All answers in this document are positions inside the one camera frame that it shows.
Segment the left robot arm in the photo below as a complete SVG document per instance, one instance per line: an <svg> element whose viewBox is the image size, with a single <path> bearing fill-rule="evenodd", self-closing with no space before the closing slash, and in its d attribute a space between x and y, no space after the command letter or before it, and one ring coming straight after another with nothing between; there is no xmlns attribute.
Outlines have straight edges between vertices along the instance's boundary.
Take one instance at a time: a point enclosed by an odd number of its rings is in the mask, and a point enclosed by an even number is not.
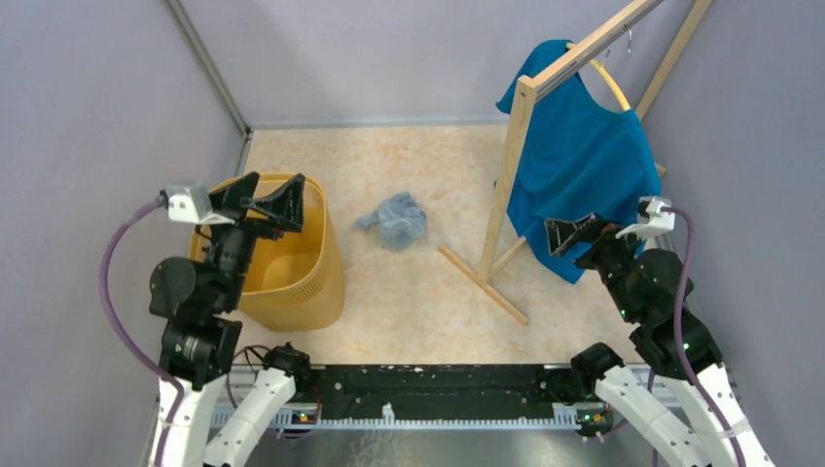
<svg viewBox="0 0 825 467"><path fill-rule="evenodd" d="M312 386L309 356L291 344L269 350L246 397L215 437L209 421L226 388L242 325L225 318L238 308L253 250L304 226L305 177L293 175L257 197L262 176L243 175L211 191L179 182L161 191L172 222L207 228L200 260L170 257L150 277L151 314L165 319L159 367L159 431L153 466L243 466L288 402Z"/></svg>

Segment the blue plastic trash bag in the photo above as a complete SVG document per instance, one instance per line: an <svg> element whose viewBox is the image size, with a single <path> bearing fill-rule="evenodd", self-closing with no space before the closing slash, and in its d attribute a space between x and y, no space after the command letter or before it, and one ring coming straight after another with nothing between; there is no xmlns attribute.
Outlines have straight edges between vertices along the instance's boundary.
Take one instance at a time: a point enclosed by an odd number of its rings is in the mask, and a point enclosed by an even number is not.
<svg viewBox="0 0 825 467"><path fill-rule="evenodd" d="M377 208L359 216L354 227L375 229L380 244L392 251L407 249L427 233L427 215L408 191L384 199Z"/></svg>

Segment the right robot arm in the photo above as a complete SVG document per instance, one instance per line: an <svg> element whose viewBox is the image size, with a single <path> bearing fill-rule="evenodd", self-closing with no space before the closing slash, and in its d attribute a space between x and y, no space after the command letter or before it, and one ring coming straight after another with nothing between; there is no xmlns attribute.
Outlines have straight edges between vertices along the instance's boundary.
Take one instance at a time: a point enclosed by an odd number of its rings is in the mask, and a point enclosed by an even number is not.
<svg viewBox="0 0 825 467"><path fill-rule="evenodd" d="M685 304L693 284L679 256L658 248L640 251L638 226L596 214L548 219L545 227L555 257L587 244L575 265L597 271L623 319L634 324L629 338L651 377L672 392L685 416L668 409L602 342L572 358L573 393L617 410L669 466L770 466L716 342Z"/></svg>

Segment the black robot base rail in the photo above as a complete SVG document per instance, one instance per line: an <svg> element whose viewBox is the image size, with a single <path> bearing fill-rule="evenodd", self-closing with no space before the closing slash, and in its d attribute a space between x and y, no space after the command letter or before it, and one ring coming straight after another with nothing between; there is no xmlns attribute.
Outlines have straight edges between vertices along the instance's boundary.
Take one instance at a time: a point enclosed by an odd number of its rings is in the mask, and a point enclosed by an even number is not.
<svg viewBox="0 0 825 467"><path fill-rule="evenodd" d="M556 407L598 400L567 365L326 365L298 384L294 403L319 405L323 420L553 418Z"/></svg>

